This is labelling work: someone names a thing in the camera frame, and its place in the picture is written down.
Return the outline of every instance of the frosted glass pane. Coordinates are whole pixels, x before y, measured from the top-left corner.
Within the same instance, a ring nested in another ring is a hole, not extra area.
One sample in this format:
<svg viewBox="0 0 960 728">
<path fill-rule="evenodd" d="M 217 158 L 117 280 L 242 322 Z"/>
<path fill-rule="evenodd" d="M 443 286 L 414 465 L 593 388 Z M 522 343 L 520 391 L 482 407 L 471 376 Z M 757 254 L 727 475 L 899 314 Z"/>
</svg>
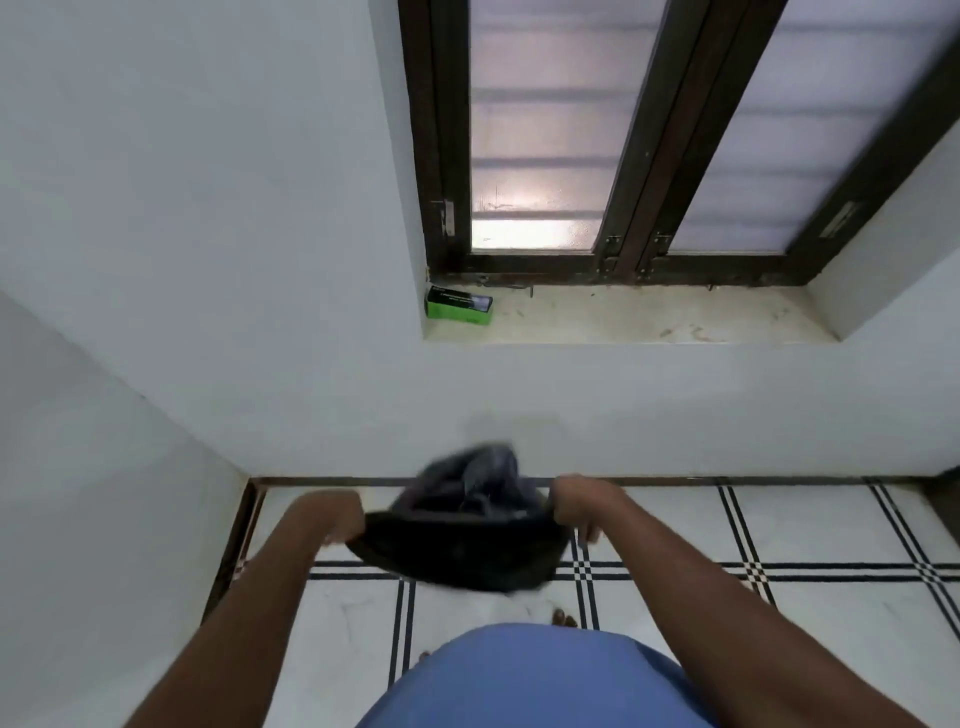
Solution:
<svg viewBox="0 0 960 728">
<path fill-rule="evenodd" d="M 588 252 L 666 0 L 471 0 L 477 251 Z"/>
<path fill-rule="evenodd" d="M 603 210 L 615 166 L 597 169 L 473 168 L 473 212 Z"/>
<path fill-rule="evenodd" d="M 674 237 L 673 245 L 670 246 L 670 253 L 672 255 L 692 253 L 768 255 L 792 230 L 791 226 L 761 223 L 701 225 L 688 224 L 684 221 Z"/>
<path fill-rule="evenodd" d="M 478 253 L 517 251 L 572 253 L 589 250 L 600 232 L 596 220 L 474 219 L 473 250 Z"/>
<path fill-rule="evenodd" d="M 958 24 L 957 0 L 789 0 L 670 253 L 784 253 Z"/>
</svg>

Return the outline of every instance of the hand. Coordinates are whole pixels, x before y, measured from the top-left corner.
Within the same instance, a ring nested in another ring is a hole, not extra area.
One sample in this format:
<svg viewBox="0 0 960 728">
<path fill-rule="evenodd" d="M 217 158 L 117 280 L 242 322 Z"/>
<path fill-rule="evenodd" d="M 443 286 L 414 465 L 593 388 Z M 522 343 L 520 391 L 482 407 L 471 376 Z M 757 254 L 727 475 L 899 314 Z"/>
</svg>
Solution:
<svg viewBox="0 0 960 728">
<path fill-rule="evenodd" d="M 366 518 L 360 497 L 349 490 L 319 490 L 297 498 L 290 511 L 316 527 L 327 544 L 342 544 L 364 532 Z"/>
<path fill-rule="evenodd" d="M 553 517 L 557 523 L 575 526 L 581 546 L 595 544 L 605 508 L 622 494 L 613 483 L 582 475 L 561 475 L 550 486 Z"/>
</svg>

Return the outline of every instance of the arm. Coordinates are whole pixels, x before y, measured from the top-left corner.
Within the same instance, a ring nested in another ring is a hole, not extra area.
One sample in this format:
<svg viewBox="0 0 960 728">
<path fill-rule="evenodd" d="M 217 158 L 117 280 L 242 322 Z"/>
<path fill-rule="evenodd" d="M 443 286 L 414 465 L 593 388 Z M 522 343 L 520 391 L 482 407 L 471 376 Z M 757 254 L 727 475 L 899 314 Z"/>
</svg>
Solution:
<svg viewBox="0 0 960 728">
<path fill-rule="evenodd" d="M 360 498 L 351 491 L 294 501 L 127 728 L 263 725 L 317 551 L 363 529 Z"/>
<path fill-rule="evenodd" d="M 854 675 L 612 483 L 580 476 L 554 483 L 556 518 L 623 559 L 690 680 L 737 728 L 920 728 L 903 708 Z"/>
</svg>

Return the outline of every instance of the window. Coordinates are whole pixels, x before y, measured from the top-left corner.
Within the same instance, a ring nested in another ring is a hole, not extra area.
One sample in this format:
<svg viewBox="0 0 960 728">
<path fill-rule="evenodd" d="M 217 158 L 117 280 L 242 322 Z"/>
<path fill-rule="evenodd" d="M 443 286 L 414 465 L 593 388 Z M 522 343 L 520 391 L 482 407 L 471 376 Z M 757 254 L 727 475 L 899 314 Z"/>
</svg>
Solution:
<svg viewBox="0 0 960 728">
<path fill-rule="evenodd" d="M 801 285 L 960 117 L 954 0 L 398 0 L 431 279 Z"/>
</svg>

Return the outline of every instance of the forearm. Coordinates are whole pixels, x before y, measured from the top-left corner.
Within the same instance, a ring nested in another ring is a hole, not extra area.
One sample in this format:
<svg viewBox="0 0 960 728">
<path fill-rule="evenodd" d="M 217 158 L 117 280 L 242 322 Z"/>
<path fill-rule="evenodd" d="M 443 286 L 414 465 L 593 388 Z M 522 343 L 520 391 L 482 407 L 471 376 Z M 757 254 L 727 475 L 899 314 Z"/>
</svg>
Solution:
<svg viewBox="0 0 960 728">
<path fill-rule="evenodd" d="M 329 526 L 296 506 L 127 724 L 258 728 Z"/>
<path fill-rule="evenodd" d="M 621 492 L 597 523 L 684 670 L 730 724 L 920 725 Z"/>
</svg>

